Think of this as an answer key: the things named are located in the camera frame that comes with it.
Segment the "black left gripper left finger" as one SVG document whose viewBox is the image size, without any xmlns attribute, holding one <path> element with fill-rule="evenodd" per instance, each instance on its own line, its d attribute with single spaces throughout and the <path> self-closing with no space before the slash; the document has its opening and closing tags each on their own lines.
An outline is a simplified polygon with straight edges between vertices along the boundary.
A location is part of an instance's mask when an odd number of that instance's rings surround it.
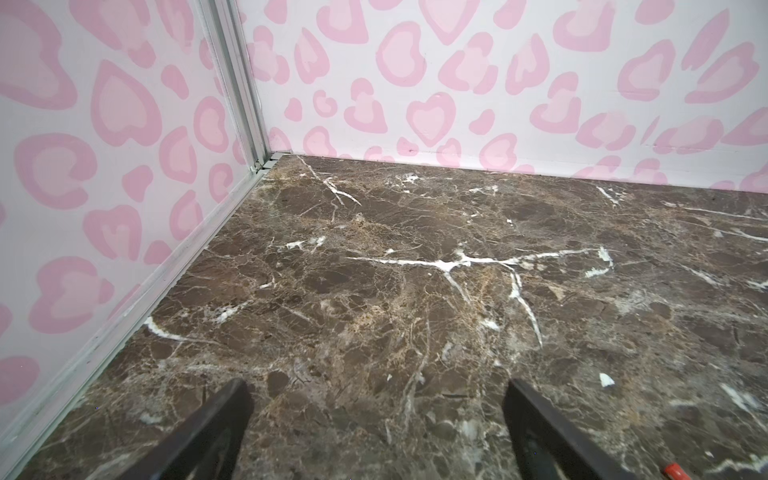
<svg viewBox="0 0 768 480">
<path fill-rule="evenodd" d="M 120 477 L 230 479 L 253 411 L 246 382 L 233 379 Z"/>
</svg>

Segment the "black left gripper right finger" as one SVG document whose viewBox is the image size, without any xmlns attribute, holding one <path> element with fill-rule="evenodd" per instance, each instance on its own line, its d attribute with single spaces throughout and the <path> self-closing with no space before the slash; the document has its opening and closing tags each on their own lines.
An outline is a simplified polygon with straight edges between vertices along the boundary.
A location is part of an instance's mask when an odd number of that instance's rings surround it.
<svg viewBox="0 0 768 480">
<path fill-rule="evenodd" d="M 523 479 L 633 479 L 531 385 L 508 382 L 502 411 Z"/>
</svg>

